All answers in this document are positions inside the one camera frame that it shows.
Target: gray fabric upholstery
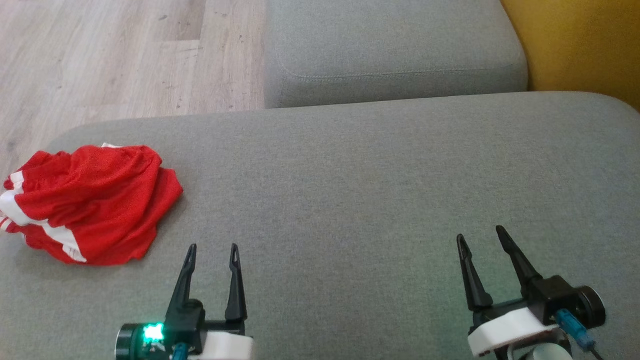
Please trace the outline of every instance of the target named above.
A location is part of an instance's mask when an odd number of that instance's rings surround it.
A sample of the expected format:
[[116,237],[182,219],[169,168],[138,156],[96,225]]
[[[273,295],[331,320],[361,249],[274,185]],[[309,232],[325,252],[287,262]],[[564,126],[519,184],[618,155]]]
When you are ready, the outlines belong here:
[[77,128],[49,150],[148,144],[184,196],[146,258],[125,266],[66,266],[3,235],[3,358],[110,359],[122,323],[162,320],[192,242],[192,296],[221,318],[236,242],[258,359],[470,359],[455,237],[467,237],[494,299],[513,299],[496,224],[543,275],[593,286],[609,316],[594,330],[601,353],[635,358],[639,138],[636,111],[585,93]]
[[267,0],[269,108],[526,90],[499,0]]

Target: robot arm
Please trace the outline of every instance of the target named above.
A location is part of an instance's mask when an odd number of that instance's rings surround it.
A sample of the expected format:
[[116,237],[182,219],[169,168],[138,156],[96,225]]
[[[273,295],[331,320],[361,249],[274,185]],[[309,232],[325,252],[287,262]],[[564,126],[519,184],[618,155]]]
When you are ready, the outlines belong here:
[[571,359],[569,334],[580,348],[601,359],[587,333],[587,329],[605,322],[598,294],[589,286],[574,288],[559,275],[543,278],[507,231],[499,225],[496,231],[502,248],[511,257],[522,295],[501,304],[493,304],[484,290],[464,236],[459,234],[456,239],[467,306],[473,312],[467,338],[473,355],[493,352],[498,360],[512,360],[514,350],[533,347],[522,359]]
[[205,320],[197,299],[189,298],[196,244],[191,244],[163,323],[126,323],[116,339],[116,360],[252,360],[238,246],[231,246],[231,285],[224,320]]

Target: black cable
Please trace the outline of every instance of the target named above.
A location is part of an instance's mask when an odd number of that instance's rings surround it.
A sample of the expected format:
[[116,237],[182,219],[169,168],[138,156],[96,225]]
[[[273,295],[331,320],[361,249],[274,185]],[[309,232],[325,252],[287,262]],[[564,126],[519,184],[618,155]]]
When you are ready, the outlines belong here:
[[595,347],[590,347],[590,348],[589,348],[589,351],[591,351],[591,353],[593,354],[593,356],[595,356],[595,357],[596,357],[596,359],[598,359],[598,360],[604,360],[604,359],[602,359],[602,356],[600,356],[600,354],[598,354],[598,352],[596,351],[596,348],[595,348]]

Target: green led light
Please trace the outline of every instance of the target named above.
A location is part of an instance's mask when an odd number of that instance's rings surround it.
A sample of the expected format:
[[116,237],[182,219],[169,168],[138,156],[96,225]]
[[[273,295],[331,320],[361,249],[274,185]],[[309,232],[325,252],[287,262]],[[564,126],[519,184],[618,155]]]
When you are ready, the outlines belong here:
[[143,334],[142,336],[145,339],[145,342],[155,342],[164,339],[164,335],[162,335],[163,324],[161,322],[155,323],[153,325],[147,325],[142,328]]

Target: sofa seam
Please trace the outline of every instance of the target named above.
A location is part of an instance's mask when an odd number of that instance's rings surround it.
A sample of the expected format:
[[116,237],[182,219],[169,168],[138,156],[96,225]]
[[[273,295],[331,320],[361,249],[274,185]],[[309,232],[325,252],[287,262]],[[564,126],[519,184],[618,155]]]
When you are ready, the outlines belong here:
[[517,64],[516,63],[511,63],[509,65],[506,66],[502,66],[502,67],[495,67],[495,68],[484,68],[484,69],[467,69],[467,70],[438,70],[438,71],[416,71],[416,72],[397,72],[397,73],[382,73],[382,74],[371,74],[371,75],[365,75],[365,76],[339,76],[339,77],[304,77],[304,76],[295,76],[294,74],[289,73],[286,69],[284,69],[287,74],[286,76],[292,76],[293,78],[296,78],[298,81],[303,81],[303,82],[313,82],[313,81],[340,81],[340,80],[347,80],[347,79],[371,79],[371,78],[401,78],[401,77],[408,77],[408,76],[425,76],[428,74],[446,74],[446,73],[452,73],[452,72],[463,72],[463,71],[470,71],[470,72],[482,72],[482,71],[487,71],[487,70],[502,70],[502,69],[507,69],[509,67],[515,67]]
[[512,67],[512,66],[517,64],[517,61],[514,61],[513,63],[510,63],[510,64],[505,65],[505,66],[501,66],[501,67],[485,67],[485,68],[480,68],[480,69],[409,70],[409,71],[402,71],[402,72],[368,72],[368,73],[350,74],[350,75],[341,74],[341,75],[329,75],[329,76],[313,76],[313,75],[309,76],[309,75],[295,74],[292,71],[290,71],[289,69],[287,69],[287,67],[285,67],[282,64],[282,61],[280,61],[280,55],[278,53],[278,45],[276,45],[276,49],[275,49],[274,52],[275,52],[276,61],[277,61],[278,65],[287,73],[287,75],[292,76],[294,78],[298,78],[298,79],[304,79],[306,81],[313,81],[313,80],[331,81],[331,80],[338,80],[338,79],[398,77],[398,76],[415,76],[415,75],[423,75],[423,74],[462,72],[462,71],[500,70],[500,69],[505,69],[505,68],[508,68],[508,67]]

